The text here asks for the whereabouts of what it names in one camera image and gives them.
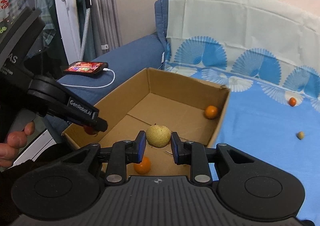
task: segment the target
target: metal screw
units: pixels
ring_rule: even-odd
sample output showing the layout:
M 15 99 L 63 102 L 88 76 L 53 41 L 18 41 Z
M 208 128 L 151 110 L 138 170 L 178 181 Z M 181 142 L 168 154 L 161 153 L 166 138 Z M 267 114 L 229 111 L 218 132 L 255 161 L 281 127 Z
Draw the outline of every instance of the metal screw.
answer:
M 210 177 L 207 176 L 206 174 L 198 174 L 195 176 L 195 180 L 198 182 L 198 183 L 207 183 L 210 181 Z
M 110 183 L 118 183 L 122 180 L 122 176 L 118 174 L 110 174 L 107 176 L 107 181 Z

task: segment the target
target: smartphone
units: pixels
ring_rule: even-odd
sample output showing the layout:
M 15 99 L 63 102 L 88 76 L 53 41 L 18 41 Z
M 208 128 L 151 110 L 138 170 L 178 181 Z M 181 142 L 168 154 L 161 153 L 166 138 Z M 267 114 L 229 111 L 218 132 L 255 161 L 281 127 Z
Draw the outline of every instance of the smartphone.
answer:
M 74 62 L 63 73 L 94 77 L 101 73 L 103 68 L 108 68 L 107 62 Z

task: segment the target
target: ribbed black surface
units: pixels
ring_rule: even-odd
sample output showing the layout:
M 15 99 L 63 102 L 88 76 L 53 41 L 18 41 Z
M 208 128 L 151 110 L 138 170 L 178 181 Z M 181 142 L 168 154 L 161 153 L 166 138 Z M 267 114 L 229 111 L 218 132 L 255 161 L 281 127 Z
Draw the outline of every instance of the ribbed black surface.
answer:
M 123 186 L 109 187 L 88 211 L 59 222 L 21 216 L 13 226 L 298 226 L 294 218 L 253 222 L 226 210 L 210 188 L 190 184 L 185 176 L 132 176 Z

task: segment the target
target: phone screen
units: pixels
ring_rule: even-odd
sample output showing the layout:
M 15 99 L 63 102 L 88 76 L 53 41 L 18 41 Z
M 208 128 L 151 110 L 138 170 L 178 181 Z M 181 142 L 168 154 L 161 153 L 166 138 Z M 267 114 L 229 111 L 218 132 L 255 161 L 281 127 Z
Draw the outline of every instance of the phone screen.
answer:
M 103 64 L 103 62 L 76 62 L 65 71 L 93 73 Z

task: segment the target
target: blue sofa armrest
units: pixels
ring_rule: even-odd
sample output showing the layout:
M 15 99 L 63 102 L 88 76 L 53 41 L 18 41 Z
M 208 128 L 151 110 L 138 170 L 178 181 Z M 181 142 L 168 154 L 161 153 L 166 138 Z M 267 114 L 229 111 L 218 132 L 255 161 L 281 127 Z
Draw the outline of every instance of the blue sofa armrest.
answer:
M 157 35 L 148 35 L 131 43 L 123 45 L 111 52 L 108 52 L 94 61 L 108 62 L 109 68 L 116 74 L 115 81 L 108 87 L 100 89 L 83 89 L 68 87 L 71 91 L 79 95 L 90 104 L 96 104 L 103 97 L 119 85 L 130 79 L 144 68 L 160 68 L 164 48 Z M 113 74 L 103 72 L 98 78 L 89 78 L 79 75 L 66 75 L 59 82 L 69 85 L 81 85 L 98 87 L 112 81 Z M 56 142 L 60 142 L 61 133 L 68 127 L 68 124 L 57 117 L 47 115 L 44 121 L 49 133 Z

